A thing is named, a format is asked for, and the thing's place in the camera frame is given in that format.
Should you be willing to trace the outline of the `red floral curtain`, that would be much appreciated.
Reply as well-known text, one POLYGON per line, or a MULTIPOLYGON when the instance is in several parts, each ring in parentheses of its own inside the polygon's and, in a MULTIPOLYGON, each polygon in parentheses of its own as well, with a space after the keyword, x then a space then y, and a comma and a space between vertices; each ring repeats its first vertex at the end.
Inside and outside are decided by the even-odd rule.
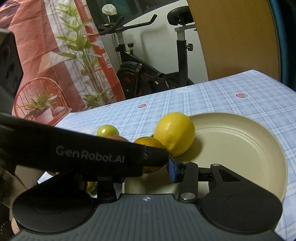
POLYGON ((1 112, 54 126, 124 99, 88 1, 1 1, 1 112))

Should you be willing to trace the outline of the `black exercise bike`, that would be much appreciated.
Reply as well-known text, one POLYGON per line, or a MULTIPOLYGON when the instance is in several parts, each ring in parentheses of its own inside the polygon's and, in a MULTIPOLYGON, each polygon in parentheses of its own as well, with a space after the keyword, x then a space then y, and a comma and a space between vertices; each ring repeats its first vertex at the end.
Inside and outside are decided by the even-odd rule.
POLYGON ((154 14, 149 21, 130 24, 120 16, 115 23, 97 26, 101 36, 115 34, 120 57, 116 76, 126 99, 192 85, 188 52, 194 46, 185 31, 196 30, 188 5, 154 14))

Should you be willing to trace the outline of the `beige round plate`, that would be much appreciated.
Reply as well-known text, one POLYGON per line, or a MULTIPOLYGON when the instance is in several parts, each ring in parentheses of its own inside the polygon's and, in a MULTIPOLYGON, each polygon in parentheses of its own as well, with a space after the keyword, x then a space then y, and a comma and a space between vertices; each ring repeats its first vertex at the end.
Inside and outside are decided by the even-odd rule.
POLYGON ((283 200, 287 160, 277 138, 260 123, 234 113, 201 113, 190 117, 195 139, 177 162, 209 168, 221 164, 283 200))

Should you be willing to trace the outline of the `small yellow lemon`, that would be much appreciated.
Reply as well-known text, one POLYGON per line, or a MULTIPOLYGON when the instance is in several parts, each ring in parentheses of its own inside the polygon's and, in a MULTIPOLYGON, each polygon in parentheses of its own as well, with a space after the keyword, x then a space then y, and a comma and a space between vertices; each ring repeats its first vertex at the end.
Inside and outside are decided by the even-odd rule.
POLYGON ((97 182, 87 182, 87 192, 93 193, 97 188, 97 182))

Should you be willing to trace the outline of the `large yellow lemon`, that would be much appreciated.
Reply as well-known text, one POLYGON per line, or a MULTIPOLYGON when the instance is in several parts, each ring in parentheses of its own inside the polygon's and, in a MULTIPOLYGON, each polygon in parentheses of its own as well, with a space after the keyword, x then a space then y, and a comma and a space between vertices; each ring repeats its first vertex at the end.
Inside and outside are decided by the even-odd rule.
POLYGON ((159 140, 170 154, 177 157, 191 147, 195 139, 195 126, 183 113, 168 113, 158 122, 154 138, 159 140))

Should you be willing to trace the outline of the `orange with dark spots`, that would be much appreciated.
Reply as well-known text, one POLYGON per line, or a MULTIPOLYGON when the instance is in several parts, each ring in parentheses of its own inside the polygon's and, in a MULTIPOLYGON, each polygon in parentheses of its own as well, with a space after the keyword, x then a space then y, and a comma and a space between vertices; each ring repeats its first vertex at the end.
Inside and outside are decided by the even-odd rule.
POLYGON ((164 145, 154 137, 141 137, 134 141, 135 144, 146 146, 148 151, 148 159, 145 161, 143 167, 144 174, 150 174, 158 171, 165 166, 167 156, 164 155, 165 151, 156 149, 166 149, 164 145))

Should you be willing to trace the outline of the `blue plaid tablecloth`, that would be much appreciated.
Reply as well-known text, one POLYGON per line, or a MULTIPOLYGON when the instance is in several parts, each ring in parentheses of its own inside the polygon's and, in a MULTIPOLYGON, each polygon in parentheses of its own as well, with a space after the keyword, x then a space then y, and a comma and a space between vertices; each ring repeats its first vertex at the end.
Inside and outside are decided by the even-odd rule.
POLYGON ((133 141, 154 132, 167 113, 195 115, 207 112, 236 113, 267 127, 278 139, 287 158, 288 181, 283 215, 276 232, 295 240, 295 92, 256 71, 146 95, 111 105, 70 113, 58 127, 95 135, 105 124, 115 126, 133 141))

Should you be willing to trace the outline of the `blue curtain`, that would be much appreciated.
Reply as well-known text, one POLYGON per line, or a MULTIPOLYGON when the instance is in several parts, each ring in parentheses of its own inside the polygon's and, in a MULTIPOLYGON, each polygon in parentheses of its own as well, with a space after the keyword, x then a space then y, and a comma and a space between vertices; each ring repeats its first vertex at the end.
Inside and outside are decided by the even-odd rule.
POLYGON ((269 1, 280 52, 280 81, 295 90, 295 1, 269 1))

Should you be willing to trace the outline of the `red brown apple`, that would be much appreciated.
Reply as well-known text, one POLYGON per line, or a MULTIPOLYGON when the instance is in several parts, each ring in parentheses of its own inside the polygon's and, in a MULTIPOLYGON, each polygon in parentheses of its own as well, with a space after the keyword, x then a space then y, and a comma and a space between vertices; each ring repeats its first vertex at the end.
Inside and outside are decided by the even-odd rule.
POLYGON ((129 142, 129 140, 127 140, 126 138, 124 138, 122 136, 118 136, 118 135, 108 135, 108 136, 105 136, 105 138, 112 139, 112 140, 129 142))

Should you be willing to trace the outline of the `green round fruit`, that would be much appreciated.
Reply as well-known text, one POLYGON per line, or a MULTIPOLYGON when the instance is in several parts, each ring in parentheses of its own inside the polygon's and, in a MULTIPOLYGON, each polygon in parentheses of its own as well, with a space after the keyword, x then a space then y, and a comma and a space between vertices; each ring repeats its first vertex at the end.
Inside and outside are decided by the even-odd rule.
POLYGON ((106 136, 111 136, 111 135, 118 136, 119 131, 115 126, 102 125, 101 127, 98 128, 96 135, 98 137, 106 137, 106 136))

